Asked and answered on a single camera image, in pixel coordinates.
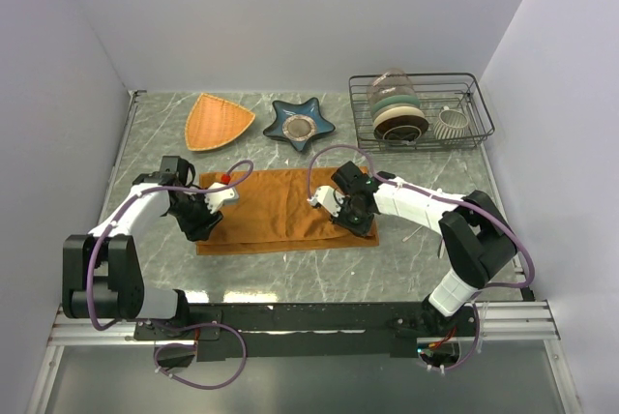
orange towel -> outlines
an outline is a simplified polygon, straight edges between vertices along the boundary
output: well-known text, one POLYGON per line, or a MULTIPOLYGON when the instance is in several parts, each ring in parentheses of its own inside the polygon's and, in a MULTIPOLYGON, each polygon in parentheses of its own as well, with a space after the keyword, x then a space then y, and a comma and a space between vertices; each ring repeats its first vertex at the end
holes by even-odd
MULTIPOLYGON (((311 172, 311 188, 336 187, 334 167, 311 172)), ((376 224, 368 237, 354 236, 333 225, 329 213, 308 203, 306 169, 256 170, 237 187, 241 199, 221 209, 221 221, 206 242, 197 242, 198 254, 238 254, 274 251, 326 250, 330 248, 376 247, 376 224)), ((234 172, 232 180, 241 177, 234 172)), ((200 186, 219 181, 222 172, 200 174, 200 186)))

orange triangular basket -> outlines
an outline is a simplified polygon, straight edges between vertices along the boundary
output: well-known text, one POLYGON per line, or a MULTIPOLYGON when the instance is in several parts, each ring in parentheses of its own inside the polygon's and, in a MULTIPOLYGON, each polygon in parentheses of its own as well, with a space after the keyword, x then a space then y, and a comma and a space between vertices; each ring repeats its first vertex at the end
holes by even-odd
POLYGON ((193 105, 185 124, 185 142, 192 151, 213 150, 237 138, 255 119, 239 104, 207 93, 193 105))

wire dish rack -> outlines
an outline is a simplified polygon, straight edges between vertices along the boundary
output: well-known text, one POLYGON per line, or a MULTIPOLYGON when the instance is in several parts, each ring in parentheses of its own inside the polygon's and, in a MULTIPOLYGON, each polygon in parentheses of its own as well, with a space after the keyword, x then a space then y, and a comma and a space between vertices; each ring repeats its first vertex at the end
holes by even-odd
POLYGON ((494 133, 494 123, 474 75, 468 73, 407 74, 421 102, 429 129, 414 141, 383 140, 374 135, 369 112, 368 88, 379 77, 353 75, 348 80, 350 103, 357 134, 357 145, 371 152, 450 151, 476 148, 494 133), (440 139, 434 123, 445 108, 462 112, 468 118, 463 136, 440 139))

blue star dish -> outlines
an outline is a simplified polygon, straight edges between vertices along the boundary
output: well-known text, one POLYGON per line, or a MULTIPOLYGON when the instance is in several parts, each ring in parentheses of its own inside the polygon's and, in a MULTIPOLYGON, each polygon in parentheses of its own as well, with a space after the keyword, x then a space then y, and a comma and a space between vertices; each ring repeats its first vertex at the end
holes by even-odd
POLYGON ((310 98, 303 104, 275 100, 275 121, 262 133, 274 140, 289 141, 295 150, 303 151, 313 138, 328 135, 336 126, 320 114, 317 98, 310 98))

marble table surface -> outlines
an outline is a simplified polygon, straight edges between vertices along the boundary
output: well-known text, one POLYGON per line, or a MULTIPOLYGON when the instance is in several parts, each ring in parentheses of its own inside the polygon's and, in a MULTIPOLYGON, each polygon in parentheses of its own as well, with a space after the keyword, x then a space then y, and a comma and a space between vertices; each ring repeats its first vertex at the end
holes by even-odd
MULTIPOLYGON (((161 157, 178 155, 192 162, 198 173, 228 169, 249 158, 256 169, 307 167, 317 151, 335 143, 356 145, 349 98, 337 93, 223 93, 214 94, 256 114, 250 128, 219 150, 194 153, 185 145, 185 121, 198 93, 144 93, 136 99, 126 145, 111 181, 105 213, 125 198, 132 180, 159 168, 161 157), (262 131, 274 119, 273 100, 303 103, 312 96, 321 102, 324 117, 336 131, 315 140, 305 154, 287 142, 266 138, 262 131)), ((340 166, 363 158, 350 150, 328 152, 318 166, 340 166)), ((377 155, 377 170, 395 172, 407 181, 469 193, 491 193, 480 149, 451 152, 377 155)), ((420 301, 449 270, 446 256, 437 257, 440 237, 402 219, 378 217, 380 246, 323 251, 198 256, 176 221, 161 218, 137 246, 142 274, 148 284, 182 288, 192 302, 360 302, 420 301)), ((515 281, 510 262, 498 281, 515 281)), ((481 299, 520 300, 512 289, 491 289, 481 299)))

